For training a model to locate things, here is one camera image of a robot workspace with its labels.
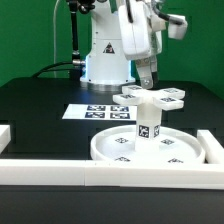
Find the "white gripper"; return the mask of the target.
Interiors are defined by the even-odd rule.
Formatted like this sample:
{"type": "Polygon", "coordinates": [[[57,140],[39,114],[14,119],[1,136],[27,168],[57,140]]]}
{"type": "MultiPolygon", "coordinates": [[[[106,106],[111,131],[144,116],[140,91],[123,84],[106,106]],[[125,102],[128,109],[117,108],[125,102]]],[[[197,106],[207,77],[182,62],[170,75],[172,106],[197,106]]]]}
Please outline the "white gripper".
{"type": "Polygon", "coordinates": [[[125,0],[118,17],[124,55],[137,60],[141,87],[151,89],[158,83],[156,55],[162,51],[164,21],[153,12],[150,1],[125,0]]]}

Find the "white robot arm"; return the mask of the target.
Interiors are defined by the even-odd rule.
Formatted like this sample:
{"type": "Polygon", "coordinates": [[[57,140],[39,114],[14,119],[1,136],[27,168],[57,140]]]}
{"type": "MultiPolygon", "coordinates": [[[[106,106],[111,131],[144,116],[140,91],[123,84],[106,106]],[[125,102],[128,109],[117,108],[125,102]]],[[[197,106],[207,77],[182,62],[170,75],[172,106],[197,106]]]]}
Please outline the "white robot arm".
{"type": "Polygon", "coordinates": [[[85,58],[83,86],[115,91],[132,84],[135,65],[140,85],[150,89],[157,79],[165,23],[154,13],[155,0],[96,0],[91,12],[92,43],[85,58]]]}

